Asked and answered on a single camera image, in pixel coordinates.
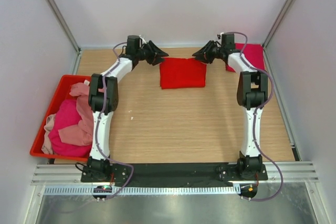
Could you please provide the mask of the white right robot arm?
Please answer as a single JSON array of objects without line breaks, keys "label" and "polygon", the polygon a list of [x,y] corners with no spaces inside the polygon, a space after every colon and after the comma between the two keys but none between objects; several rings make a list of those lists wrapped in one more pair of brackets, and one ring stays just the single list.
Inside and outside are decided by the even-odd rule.
[{"label": "white right robot arm", "polygon": [[237,163],[224,168],[222,178],[232,174],[237,180],[267,180],[260,151],[260,125],[263,108],[268,102],[268,75],[246,58],[247,44],[248,38],[243,33],[220,33],[217,40],[210,40],[192,56],[205,64],[220,59],[239,74],[236,99],[243,110],[244,138]]}]

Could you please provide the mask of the red t shirt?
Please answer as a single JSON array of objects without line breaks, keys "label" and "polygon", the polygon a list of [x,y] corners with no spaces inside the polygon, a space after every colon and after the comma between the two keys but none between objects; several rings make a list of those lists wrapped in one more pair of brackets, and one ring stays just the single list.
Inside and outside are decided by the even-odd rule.
[{"label": "red t shirt", "polygon": [[194,58],[168,58],[160,64],[160,86],[162,89],[203,88],[206,67]]}]

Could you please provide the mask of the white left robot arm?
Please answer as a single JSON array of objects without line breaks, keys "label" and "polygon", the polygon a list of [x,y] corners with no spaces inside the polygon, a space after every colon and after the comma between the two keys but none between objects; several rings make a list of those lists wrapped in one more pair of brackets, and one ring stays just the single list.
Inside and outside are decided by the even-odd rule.
[{"label": "white left robot arm", "polygon": [[118,84],[140,61],[152,66],[164,62],[169,54],[151,40],[129,35],[116,53],[115,63],[106,71],[91,76],[88,104],[93,115],[92,147],[86,165],[82,169],[82,182],[106,182],[112,178],[109,137],[113,114],[119,104]]}]

